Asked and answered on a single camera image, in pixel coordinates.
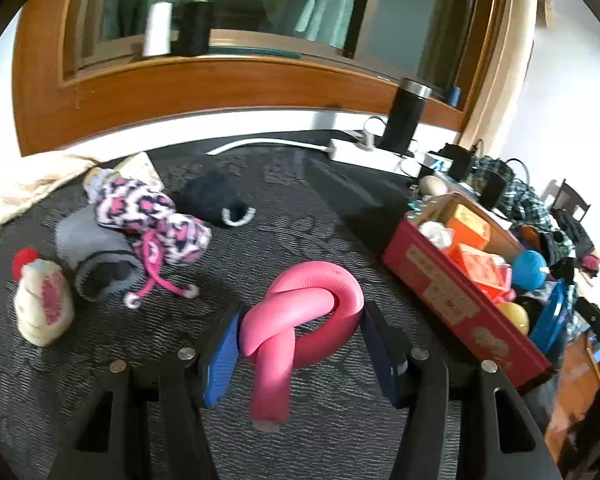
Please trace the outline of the pink foam tube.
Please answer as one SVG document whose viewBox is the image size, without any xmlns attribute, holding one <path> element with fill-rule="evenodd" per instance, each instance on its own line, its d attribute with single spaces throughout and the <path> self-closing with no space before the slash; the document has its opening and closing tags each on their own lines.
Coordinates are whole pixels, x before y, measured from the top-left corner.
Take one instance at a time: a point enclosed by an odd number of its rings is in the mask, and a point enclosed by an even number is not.
<svg viewBox="0 0 600 480">
<path fill-rule="evenodd" d="M 307 261 L 285 270 L 242 319 L 239 348 L 254 366 L 249 416 L 261 432 L 289 417 L 292 372 L 323 361 L 352 337 L 364 295 L 342 266 Z"/>
</svg>

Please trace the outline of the yellow ball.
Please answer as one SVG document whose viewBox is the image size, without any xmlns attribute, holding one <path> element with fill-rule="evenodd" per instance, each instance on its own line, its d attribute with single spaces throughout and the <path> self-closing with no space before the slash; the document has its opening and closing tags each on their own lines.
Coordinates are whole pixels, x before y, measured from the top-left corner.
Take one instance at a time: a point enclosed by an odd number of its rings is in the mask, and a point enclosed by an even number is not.
<svg viewBox="0 0 600 480">
<path fill-rule="evenodd" d="M 504 315 L 509 322 L 518 330 L 519 333 L 527 336 L 529 333 L 529 317 L 524 307 L 521 307 L 520 304 L 515 304 L 514 302 L 501 302 L 497 304 L 496 307 Z"/>
</svg>

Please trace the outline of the pink leopard sock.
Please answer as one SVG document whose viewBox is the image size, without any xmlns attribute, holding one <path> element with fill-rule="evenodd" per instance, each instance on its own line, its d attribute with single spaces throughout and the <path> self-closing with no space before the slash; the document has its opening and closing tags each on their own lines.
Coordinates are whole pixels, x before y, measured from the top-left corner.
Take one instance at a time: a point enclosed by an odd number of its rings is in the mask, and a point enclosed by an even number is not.
<svg viewBox="0 0 600 480">
<path fill-rule="evenodd" d="M 97 193 L 95 218 L 103 228 L 136 238 L 133 248 L 144 265 L 147 282 L 137 292 L 125 295 L 128 308 L 137 309 L 155 286 L 188 299 L 199 295 L 197 285 L 175 285 L 161 275 L 161 269 L 166 264 L 188 266 L 196 262 L 208 249 L 212 232 L 203 221 L 177 212 L 165 192 L 141 180 L 112 178 Z"/>
</svg>

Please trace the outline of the blue ball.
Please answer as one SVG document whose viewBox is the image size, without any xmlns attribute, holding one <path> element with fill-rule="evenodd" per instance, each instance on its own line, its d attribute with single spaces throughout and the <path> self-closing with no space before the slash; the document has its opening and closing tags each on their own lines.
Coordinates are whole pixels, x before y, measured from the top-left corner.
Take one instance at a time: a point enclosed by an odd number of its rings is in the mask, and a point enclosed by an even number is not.
<svg viewBox="0 0 600 480">
<path fill-rule="evenodd" d="M 535 250 L 526 250 L 518 255 L 512 265 L 512 283 L 521 290 L 535 290 L 541 288 L 550 269 L 544 257 Z"/>
</svg>

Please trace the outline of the white chicken plush toy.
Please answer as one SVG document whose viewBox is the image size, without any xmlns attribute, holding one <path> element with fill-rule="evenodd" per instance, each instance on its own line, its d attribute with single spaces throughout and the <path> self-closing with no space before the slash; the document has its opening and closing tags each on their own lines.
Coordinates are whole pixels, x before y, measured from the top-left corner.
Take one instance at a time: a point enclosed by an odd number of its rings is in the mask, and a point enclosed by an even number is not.
<svg viewBox="0 0 600 480">
<path fill-rule="evenodd" d="M 74 319 L 70 286 L 61 266 L 44 260 L 31 247 L 12 262 L 18 282 L 14 298 L 19 333 L 30 344 L 47 347 L 68 330 Z"/>
</svg>

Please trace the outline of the clear plastic bag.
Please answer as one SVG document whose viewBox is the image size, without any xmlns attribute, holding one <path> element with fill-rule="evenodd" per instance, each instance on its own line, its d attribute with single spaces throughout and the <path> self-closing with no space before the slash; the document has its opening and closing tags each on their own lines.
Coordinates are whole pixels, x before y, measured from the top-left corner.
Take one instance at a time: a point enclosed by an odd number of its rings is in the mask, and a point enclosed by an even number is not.
<svg viewBox="0 0 600 480">
<path fill-rule="evenodd" d="M 425 221 L 418 227 L 418 232 L 442 252 L 450 249 L 454 242 L 454 230 L 437 221 Z"/>
</svg>

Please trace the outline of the orange cube box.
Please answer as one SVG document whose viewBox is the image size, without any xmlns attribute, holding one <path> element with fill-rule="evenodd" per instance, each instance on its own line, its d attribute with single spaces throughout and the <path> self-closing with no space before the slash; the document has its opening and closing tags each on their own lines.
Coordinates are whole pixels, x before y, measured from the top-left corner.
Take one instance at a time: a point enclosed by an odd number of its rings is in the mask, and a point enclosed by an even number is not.
<svg viewBox="0 0 600 480">
<path fill-rule="evenodd" d="M 462 204 L 454 207 L 445 226 L 453 231 L 453 245 L 464 244 L 483 250 L 490 242 L 490 223 Z"/>
</svg>

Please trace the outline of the blue foam roll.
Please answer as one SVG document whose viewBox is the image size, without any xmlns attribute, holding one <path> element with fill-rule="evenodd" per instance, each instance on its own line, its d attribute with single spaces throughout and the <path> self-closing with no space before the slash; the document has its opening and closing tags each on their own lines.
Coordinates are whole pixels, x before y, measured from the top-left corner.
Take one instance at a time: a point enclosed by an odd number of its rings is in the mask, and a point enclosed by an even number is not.
<svg viewBox="0 0 600 480">
<path fill-rule="evenodd" d="M 543 354 L 550 352 L 559 333 L 565 328 L 572 315 L 572 303 L 573 284 L 557 281 L 529 334 L 529 339 Z"/>
</svg>

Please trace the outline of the grey sock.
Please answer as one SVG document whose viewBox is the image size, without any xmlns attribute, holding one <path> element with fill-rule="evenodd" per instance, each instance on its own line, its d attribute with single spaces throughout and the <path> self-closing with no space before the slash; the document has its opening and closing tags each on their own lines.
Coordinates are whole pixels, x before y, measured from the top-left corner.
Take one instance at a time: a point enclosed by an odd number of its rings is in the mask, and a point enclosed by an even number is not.
<svg viewBox="0 0 600 480">
<path fill-rule="evenodd" d="M 57 257 L 72 273 L 76 292 L 86 301 L 101 302 L 144 279 L 143 263 L 125 236 L 100 226 L 93 205 L 58 222 L 55 245 Z"/>
</svg>

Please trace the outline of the beige egg shaped object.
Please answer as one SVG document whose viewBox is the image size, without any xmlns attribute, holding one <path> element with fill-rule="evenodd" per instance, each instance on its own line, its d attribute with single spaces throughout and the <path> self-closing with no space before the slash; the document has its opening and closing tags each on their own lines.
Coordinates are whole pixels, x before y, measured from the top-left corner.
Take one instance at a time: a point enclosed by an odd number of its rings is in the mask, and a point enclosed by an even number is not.
<svg viewBox="0 0 600 480">
<path fill-rule="evenodd" d="M 419 179 L 418 192 L 421 196 L 438 197 L 448 194 L 449 187 L 442 179 L 430 174 Z"/>
</svg>

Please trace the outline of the plaid shirt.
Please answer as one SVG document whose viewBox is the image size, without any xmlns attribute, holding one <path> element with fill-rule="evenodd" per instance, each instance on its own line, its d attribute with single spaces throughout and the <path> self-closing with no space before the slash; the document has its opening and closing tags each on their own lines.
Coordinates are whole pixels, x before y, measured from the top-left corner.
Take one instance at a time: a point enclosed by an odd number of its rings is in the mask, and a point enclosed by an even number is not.
<svg viewBox="0 0 600 480">
<path fill-rule="evenodd" d="M 549 266 L 569 258 L 574 252 L 573 242 L 558 226 L 534 188 L 516 177 L 513 168 L 506 162 L 489 156 L 479 158 L 471 185 L 481 193 L 490 177 L 495 176 L 503 178 L 506 183 L 495 207 L 512 222 L 509 231 L 524 247 L 539 252 Z"/>
</svg>

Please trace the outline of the black power adapter rear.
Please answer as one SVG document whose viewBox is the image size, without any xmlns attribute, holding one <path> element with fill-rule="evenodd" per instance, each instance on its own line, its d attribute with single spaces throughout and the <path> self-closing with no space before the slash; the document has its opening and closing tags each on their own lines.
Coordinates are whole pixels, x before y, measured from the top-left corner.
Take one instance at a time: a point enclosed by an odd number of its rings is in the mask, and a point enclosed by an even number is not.
<svg viewBox="0 0 600 480">
<path fill-rule="evenodd" d="M 476 148 L 468 150 L 460 145 L 447 143 L 438 154 L 451 162 L 446 174 L 456 182 L 465 182 L 474 168 L 476 151 Z"/>
</svg>

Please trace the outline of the black thermos flask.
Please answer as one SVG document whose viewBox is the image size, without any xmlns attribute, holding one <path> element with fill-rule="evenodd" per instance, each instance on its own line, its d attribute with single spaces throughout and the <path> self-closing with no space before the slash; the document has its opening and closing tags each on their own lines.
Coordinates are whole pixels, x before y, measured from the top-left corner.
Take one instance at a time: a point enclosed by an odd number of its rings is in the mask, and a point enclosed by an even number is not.
<svg viewBox="0 0 600 480">
<path fill-rule="evenodd" d="M 378 148 L 413 157 L 410 145 L 430 94 L 426 84 L 408 78 L 400 81 Z"/>
</svg>

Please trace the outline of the small blue bottle on sill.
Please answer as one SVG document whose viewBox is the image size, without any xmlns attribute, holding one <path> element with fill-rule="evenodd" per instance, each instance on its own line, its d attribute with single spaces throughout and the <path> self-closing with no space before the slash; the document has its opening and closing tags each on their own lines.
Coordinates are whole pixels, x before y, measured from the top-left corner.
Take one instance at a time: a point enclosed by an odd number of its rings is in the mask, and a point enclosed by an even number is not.
<svg viewBox="0 0 600 480">
<path fill-rule="evenodd" d="M 460 98 L 462 97 L 462 89 L 460 87 L 454 86 L 450 89 L 448 98 L 446 99 L 446 104 L 452 106 L 454 108 L 458 107 L 460 104 Z"/>
</svg>

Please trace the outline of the black cylinder on sill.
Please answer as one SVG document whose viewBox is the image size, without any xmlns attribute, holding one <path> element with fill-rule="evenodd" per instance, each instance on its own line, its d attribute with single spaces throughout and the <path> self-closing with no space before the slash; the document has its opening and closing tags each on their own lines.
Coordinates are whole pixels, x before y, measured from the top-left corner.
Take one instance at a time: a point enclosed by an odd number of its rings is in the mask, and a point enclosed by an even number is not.
<svg viewBox="0 0 600 480">
<path fill-rule="evenodd" d="M 195 0 L 183 4 L 176 43 L 179 56 L 193 58 L 209 52 L 212 18 L 213 4 L 208 0 Z"/>
</svg>

